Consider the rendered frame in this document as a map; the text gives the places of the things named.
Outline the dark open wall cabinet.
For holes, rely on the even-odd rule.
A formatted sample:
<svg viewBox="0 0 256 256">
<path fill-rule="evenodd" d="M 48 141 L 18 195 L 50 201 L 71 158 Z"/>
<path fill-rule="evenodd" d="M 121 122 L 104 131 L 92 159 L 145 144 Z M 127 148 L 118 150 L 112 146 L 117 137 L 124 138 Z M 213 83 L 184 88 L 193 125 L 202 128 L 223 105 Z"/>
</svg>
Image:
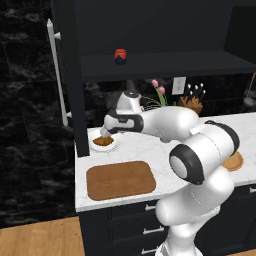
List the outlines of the dark open wall cabinet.
<svg viewBox="0 0 256 256">
<path fill-rule="evenodd" d="M 256 71 L 256 0 L 74 1 L 86 81 Z"/>
</svg>

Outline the grey hanging ladle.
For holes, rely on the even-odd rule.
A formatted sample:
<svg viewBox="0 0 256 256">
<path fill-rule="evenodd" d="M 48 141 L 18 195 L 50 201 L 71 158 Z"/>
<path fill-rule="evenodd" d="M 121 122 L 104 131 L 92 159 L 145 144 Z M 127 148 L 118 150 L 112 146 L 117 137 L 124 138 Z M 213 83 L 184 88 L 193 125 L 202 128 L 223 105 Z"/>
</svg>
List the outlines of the grey hanging ladle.
<svg viewBox="0 0 256 256">
<path fill-rule="evenodd" d="M 254 107 L 256 105 L 256 93 L 251 91 L 255 78 L 256 72 L 253 73 L 250 85 L 244 94 L 243 103 L 246 107 Z"/>
</svg>

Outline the white wall outlet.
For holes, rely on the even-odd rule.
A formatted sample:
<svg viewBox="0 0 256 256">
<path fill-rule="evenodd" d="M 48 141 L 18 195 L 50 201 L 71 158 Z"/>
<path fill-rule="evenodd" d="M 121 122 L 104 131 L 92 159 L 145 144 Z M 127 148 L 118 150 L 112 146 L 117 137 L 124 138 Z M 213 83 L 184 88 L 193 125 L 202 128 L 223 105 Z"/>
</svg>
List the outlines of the white wall outlet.
<svg viewBox="0 0 256 256">
<path fill-rule="evenodd" d="M 172 94 L 182 95 L 184 93 L 186 78 L 185 77 L 175 77 L 173 79 Z"/>
</svg>

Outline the brown wooden cutting board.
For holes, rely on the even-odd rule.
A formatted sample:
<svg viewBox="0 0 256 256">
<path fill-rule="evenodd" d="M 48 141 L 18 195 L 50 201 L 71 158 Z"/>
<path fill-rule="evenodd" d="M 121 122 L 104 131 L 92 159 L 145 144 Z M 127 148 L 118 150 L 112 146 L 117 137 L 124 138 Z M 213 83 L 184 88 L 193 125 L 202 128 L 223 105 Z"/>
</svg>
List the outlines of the brown wooden cutting board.
<svg viewBox="0 0 256 256">
<path fill-rule="evenodd" d="M 87 193 L 95 201 L 151 193 L 156 181 L 144 161 L 94 166 L 86 173 Z"/>
</svg>

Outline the white round plate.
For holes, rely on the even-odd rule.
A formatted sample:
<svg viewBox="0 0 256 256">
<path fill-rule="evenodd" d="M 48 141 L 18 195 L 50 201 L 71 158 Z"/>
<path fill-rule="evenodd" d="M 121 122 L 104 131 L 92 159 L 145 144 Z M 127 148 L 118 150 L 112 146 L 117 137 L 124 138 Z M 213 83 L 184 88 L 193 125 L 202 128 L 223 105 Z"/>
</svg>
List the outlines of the white round plate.
<svg viewBox="0 0 256 256">
<path fill-rule="evenodd" d="M 93 140 L 101 137 L 99 132 L 93 132 L 89 134 L 89 145 L 90 148 L 95 150 L 95 151 L 99 151 L 99 152 L 107 152 L 110 150 L 115 149 L 118 145 L 119 145 L 119 137 L 118 136 L 110 136 L 114 139 L 113 143 L 108 145 L 108 146 L 97 146 L 93 143 Z"/>
</svg>

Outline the red-lidded dark jam jar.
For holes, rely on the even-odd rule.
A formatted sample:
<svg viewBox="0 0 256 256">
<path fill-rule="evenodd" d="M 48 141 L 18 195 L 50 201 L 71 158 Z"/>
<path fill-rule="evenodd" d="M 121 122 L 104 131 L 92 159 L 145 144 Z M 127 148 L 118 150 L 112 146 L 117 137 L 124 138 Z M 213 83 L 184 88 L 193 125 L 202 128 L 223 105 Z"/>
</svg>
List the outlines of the red-lidded dark jam jar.
<svg viewBox="0 0 256 256">
<path fill-rule="evenodd" d="M 127 52 L 125 49 L 118 48 L 115 50 L 114 60 L 116 64 L 124 65 L 126 63 L 126 59 L 127 59 Z"/>
</svg>

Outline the pink flowers with green stems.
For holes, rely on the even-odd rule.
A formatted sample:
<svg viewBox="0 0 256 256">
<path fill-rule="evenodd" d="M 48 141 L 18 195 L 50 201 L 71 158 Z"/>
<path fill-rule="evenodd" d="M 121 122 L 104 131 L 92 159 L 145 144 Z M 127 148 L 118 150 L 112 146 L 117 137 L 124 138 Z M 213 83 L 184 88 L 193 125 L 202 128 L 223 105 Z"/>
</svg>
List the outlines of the pink flowers with green stems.
<svg viewBox="0 0 256 256">
<path fill-rule="evenodd" d="M 165 88 L 156 79 L 153 79 L 151 84 L 156 91 L 158 99 L 155 100 L 153 98 L 143 96 L 143 99 L 146 100 L 146 103 L 142 106 L 143 111 L 166 107 L 168 105 L 167 97 L 165 95 Z"/>
</svg>

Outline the dark base cabinet run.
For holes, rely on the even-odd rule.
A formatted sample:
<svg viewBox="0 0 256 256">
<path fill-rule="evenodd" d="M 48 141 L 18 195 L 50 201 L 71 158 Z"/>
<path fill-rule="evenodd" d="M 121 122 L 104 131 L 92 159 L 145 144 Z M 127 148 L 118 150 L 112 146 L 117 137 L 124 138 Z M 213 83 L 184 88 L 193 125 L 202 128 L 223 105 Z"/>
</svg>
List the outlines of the dark base cabinet run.
<svg viewBox="0 0 256 256">
<path fill-rule="evenodd" d="M 195 245 L 203 256 L 228 256 L 256 249 L 256 192 L 250 194 L 249 187 L 256 189 L 256 184 L 235 188 L 229 199 L 222 204 L 219 214 L 197 232 Z M 111 228 L 115 224 L 149 216 L 156 218 L 156 215 L 153 211 L 111 220 L 110 208 L 86 211 L 79 215 L 85 256 L 113 256 L 113 247 L 122 243 L 165 240 L 168 228 L 163 225 L 163 232 L 114 242 Z"/>
</svg>

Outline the dark drawer front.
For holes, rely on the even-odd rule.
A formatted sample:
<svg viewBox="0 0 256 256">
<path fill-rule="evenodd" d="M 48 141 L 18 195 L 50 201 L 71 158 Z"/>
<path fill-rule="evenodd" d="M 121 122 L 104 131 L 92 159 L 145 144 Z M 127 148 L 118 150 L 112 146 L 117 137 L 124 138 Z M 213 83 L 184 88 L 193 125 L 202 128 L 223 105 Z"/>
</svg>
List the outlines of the dark drawer front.
<svg viewBox="0 0 256 256">
<path fill-rule="evenodd" d="M 145 206 L 146 204 L 150 206 L 156 206 L 157 201 L 156 200 L 151 200 L 151 201 L 144 201 L 140 203 L 133 203 L 133 204 L 127 204 L 127 205 L 122 205 L 122 206 L 116 206 L 116 207 L 111 207 L 109 210 L 109 216 L 111 220 L 116 220 L 120 218 L 126 218 L 138 214 L 144 214 L 148 212 L 153 212 L 154 210 L 151 211 L 145 211 Z"/>
<path fill-rule="evenodd" d="M 150 253 L 148 255 L 141 255 L 141 251 L 155 249 L 162 244 L 162 240 L 148 239 L 148 240 L 137 240 L 127 243 L 122 243 L 113 247 L 113 256 L 155 256 Z"/>
<path fill-rule="evenodd" d="M 154 216 L 124 221 L 120 224 L 115 224 L 111 228 L 112 238 L 114 242 L 117 242 L 124 239 L 145 236 L 143 235 L 144 228 L 152 230 L 157 229 L 159 226 L 164 227 Z"/>
</svg>

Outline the brown croissant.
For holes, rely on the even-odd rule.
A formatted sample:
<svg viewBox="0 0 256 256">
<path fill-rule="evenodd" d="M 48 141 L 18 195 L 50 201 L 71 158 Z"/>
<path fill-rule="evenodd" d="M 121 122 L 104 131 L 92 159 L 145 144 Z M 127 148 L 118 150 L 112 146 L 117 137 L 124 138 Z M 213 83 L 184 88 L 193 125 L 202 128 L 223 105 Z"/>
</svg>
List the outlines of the brown croissant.
<svg viewBox="0 0 256 256">
<path fill-rule="evenodd" d="M 110 144 L 112 144 L 114 141 L 114 139 L 110 136 L 107 137 L 98 137 L 96 139 L 93 140 L 93 143 L 97 146 L 108 146 Z"/>
</svg>

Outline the brown knife block with knives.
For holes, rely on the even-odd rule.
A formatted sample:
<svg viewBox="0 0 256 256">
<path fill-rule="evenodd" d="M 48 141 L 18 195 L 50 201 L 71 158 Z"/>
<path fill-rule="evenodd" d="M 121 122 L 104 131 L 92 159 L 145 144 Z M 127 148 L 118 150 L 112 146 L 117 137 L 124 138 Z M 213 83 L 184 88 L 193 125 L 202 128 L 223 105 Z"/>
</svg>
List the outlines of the brown knife block with knives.
<svg viewBox="0 0 256 256">
<path fill-rule="evenodd" d="M 177 105 L 189 108 L 197 114 L 200 114 L 203 109 L 202 100 L 205 94 L 206 90 L 203 84 L 195 86 L 188 84 L 184 94 L 179 98 Z"/>
</svg>

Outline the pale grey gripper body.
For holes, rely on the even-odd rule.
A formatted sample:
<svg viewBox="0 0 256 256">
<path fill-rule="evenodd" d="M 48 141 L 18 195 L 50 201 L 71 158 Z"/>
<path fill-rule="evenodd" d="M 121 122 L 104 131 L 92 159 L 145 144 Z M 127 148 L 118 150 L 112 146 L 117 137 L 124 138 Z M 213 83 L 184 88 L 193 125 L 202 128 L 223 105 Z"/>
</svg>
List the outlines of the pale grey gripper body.
<svg viewBox="0 0 256 256">
<path fill-rule="evenodd" d="M 104 118 L 104 124 L 100 129 L 100 134 L 103 137 L 108 137 L 115 133 L 116 119 L 110 115 L 106 115 Z"/>
</svg>

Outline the dark cabinet door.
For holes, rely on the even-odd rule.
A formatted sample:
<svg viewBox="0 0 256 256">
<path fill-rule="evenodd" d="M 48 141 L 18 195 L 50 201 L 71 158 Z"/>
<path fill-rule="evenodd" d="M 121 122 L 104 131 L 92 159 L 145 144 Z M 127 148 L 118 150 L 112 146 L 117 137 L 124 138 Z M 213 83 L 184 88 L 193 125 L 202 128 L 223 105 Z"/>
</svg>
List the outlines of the dark cabinet door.
<svg viewBox="0 0 256 256">
<path fill-rule="evenodd" d="M 79 57 L 74 0 L 50 0 L 54 24 L 61 36 L 61 57 L 72 113 L 77 156 L 89 155 L 87 120 Z"/>
</svg>

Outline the tan round pastry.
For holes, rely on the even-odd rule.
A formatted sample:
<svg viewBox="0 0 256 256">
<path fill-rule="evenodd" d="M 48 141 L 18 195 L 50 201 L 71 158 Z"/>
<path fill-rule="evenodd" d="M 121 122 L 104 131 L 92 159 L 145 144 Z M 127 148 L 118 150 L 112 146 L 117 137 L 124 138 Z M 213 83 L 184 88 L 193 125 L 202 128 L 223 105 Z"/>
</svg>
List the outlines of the tan round pastry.
<svg viewBox="0 0 256 256">
<path fill-rule="evenodd" d="M 235 152 L 231 157 L 226 159 L 222 165 L 229 171 L 236 171 L 243 166 L 244 159 L 239 152 Z"/>
</svg>

